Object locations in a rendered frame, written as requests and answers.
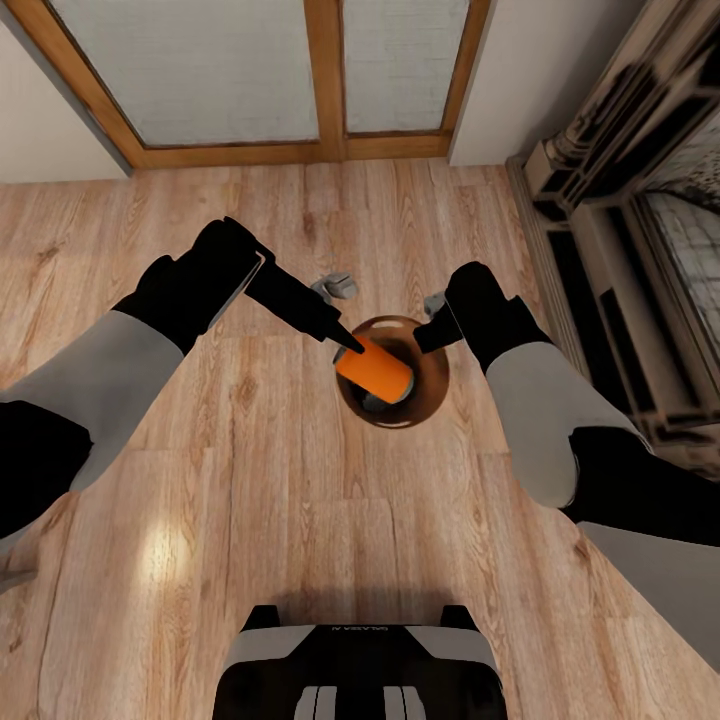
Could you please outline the can of soda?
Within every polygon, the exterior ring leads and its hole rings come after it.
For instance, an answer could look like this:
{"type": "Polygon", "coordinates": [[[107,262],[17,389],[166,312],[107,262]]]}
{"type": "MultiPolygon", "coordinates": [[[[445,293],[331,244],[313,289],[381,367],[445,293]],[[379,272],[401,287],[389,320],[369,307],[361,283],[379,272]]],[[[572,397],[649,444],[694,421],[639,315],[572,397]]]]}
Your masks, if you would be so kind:
{"type": "Polygon", "coordinates": [[[363,407],[367,413],[384,413],[389,404],[379,397],[375,397],[373,393],[369,393],[367,389],[359,387],[357,384],[351,384],[351,391],[357,403],[363,407]]]}
{"type": "Polygon", "coordinates": [[[358,382],[360,387],[373,393],[387,403],[396,404],[404,400],[418,380],[412,368],[402,364],[398,358],[380,350],[364,336],[350,333],[365,348],[364,354],[340,345],[334,355],[336,384],[339,376],[358,382]]]}

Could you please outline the trash can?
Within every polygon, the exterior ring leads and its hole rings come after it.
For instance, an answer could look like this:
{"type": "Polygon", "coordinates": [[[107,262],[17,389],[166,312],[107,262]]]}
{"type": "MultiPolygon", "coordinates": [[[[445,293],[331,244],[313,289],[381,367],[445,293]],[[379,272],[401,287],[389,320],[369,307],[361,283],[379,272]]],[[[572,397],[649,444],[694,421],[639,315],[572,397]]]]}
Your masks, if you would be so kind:
{"type": "Polygon", "coordinates": [[[421,351],[413,335],[413,331],[421,325],[421,322],[410,317],[384,315],[366,320],[353,329],[354,334],[364,336],[374,346],[412,368],[418,380],[414,390],[404,400],[396,404],[388,402],[388,409],[384,413],[367,413],[351,391],[351,384],[359,387],[360,384],[339,376],[338,387],[343,401],[364,423],[378,429],[403,431],[428,421],[444,403],[451,382],[448,353],[446,347],[430,353],[421,351]],[[403,326],[373,327],[375,323],[385,321],[401,322],[403,326]]]}

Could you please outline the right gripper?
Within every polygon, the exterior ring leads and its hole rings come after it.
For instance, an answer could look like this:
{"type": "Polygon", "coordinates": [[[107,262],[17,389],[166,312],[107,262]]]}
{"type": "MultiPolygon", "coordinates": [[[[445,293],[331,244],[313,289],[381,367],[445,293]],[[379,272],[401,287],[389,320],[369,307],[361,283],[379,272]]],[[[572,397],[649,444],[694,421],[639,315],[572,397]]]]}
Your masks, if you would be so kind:
{"type": "Polygon", "coordinates": [[[455,341],[463,339],[462,332],[452,332],[452,330],[446,330],[442,326],[439,314],[440,311],[431,322],[421,325],[421,327],[417,327],[413,331],[413,335],[423,353],[430,353],[435,349],[452,345],[455,341]]]}

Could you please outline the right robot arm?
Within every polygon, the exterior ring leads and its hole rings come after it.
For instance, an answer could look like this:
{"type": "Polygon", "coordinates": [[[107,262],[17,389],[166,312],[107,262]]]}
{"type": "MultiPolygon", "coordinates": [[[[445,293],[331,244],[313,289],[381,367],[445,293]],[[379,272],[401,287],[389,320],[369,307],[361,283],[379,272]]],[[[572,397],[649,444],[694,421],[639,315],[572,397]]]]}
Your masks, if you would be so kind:
{"type": "Polygon", "coordinates": [[[518,482],[559,509],[720,676],[720,482],[656,458],[486,265],[423,299],[423,353],[465,339],[518,482]]]}

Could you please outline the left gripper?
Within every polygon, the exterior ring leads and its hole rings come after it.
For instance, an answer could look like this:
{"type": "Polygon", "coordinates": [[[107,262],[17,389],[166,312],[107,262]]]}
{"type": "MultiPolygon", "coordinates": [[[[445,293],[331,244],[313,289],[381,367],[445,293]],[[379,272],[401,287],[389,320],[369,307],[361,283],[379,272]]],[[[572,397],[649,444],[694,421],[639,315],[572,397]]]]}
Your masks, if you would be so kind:
{"type": "Polygon", "coordinates": [[[365,348],[338,322],[341,312],[325,303],[296,277],[292,277],[279,301],[268,310],[319,342],[330,337],[358,354],[364,354],[365,348]]]}

